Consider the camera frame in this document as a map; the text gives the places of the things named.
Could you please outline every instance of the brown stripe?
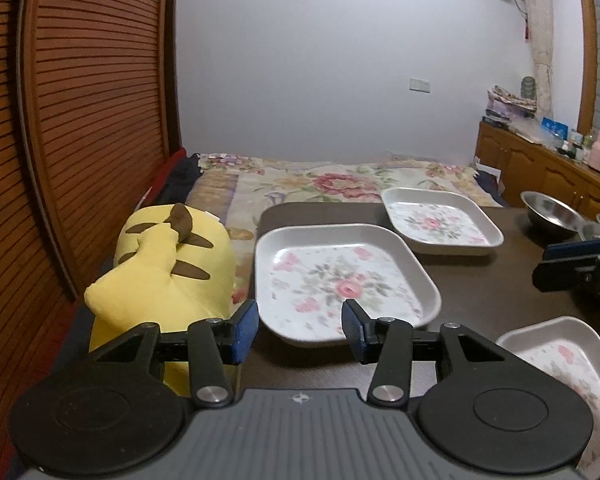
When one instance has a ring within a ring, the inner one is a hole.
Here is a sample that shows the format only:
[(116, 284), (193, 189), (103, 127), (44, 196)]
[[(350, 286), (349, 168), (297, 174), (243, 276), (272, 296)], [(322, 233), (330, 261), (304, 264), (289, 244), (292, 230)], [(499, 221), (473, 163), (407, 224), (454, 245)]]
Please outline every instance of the brown stripe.
[(208, 280), (211, 275), (206, 270), (200, 269), (195, 265), (188, 264), (182, 260), (176, 260), (176, 264), (171, 269), (171, 273), (176, 276), (184, 276), (185, 278), (192, 278), (194, 280)]
[(120, 256), (120, 258), (118, 259), (118, 264), (123, 264), (125, 263), (129, 258), (131, 258), (134, 254), (136, 253), (125, 253), (122, 256)]
[(186, 245), (193, 245), (196, 247), (204, 247), (205, 249), (214, 248), (214, 245), (209, 240), (195, 233), (191, 233), (189, 237), (187, 237), (186, 240), (184, 240), (182, 243)]
[(125, 231), (128, 235), (137, 235), (144, 231), (146, 231), (149, 227), (153, 227), (157, 225), (155, 222), (145, 222), (143, 224), (132, 225), (129, 229)]
[(187, 207), (182, 203), (174, 204), (169, 213), (169, 217), (164, 221), (171, 225), (171, 229), (178, 233), (178, 242), (182, 243), (193, 229), (193, 219)]

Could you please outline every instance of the circular pad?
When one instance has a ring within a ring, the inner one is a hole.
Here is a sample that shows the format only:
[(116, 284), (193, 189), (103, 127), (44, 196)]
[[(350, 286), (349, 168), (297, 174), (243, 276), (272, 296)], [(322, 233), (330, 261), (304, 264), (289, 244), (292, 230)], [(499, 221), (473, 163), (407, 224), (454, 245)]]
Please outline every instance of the circular pad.
[(41, 383), (17, 400), (10, 422), (26, 459), (75, 478), (112, 475), (153, 458), (178, 435), (184, 412), (167, 386), (121, 366)]
[(474, 399), (474, 412), (496, 430), (531, 430), (546, 419), (548, 411), (540, 397), (510, 388), (487, 390)]
[(421, 399), (425, 435), (448, 456), (497, 474), (540, 474), (575, 464), (593, 419), (573, 390), (527, 367), (480, 363)]

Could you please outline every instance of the white wall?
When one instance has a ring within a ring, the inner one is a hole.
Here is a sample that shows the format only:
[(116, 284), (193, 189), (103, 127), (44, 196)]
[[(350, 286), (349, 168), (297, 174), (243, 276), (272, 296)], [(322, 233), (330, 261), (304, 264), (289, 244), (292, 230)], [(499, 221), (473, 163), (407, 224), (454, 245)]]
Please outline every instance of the white wall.
[(511, 0), (176, 0), (183, 144), (467, 163), (487, 89), (532, 73), (524, 27)]
[(554, 118), (573, 128), (580, 113), (583, 62), (582, 1), (554, 0)]

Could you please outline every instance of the floral bedspread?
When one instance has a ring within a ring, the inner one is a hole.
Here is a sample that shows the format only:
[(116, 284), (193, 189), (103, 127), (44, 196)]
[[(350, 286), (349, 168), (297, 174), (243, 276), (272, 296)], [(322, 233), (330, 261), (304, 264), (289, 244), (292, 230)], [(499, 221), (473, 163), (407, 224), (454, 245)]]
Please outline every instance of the floral bedspread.
[(200, 156), (205, 171), (187, 205), (218, 216), (227, 228), (237, 268), (234, 303), (247, 295), (255, 232), (263, 211), (285, 202), (382, 202), (389, 187), (418, 187), (463, 194), (480, 206), (496, 206), (474, 180), (475, 170), (436, 162), (391, 160), (377, 164), (284, 162), (237, 155)]

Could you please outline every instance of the metal screw cap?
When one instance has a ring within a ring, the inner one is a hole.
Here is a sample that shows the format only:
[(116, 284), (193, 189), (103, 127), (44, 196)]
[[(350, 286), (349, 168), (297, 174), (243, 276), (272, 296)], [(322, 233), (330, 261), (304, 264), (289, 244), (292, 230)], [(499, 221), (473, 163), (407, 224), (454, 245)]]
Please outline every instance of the metal screw cap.
[(196, 397), (205, 402), (222, 402), (229, 396), (229, 392), (222, 386), (203, 386), (196, 391)]
[(400, 386), (394, 386), (393, 384), (376, 386), (372, 393), (376, 399), (384, 400), (385, 402), (395, 402), (404, 397), (404, 390)]

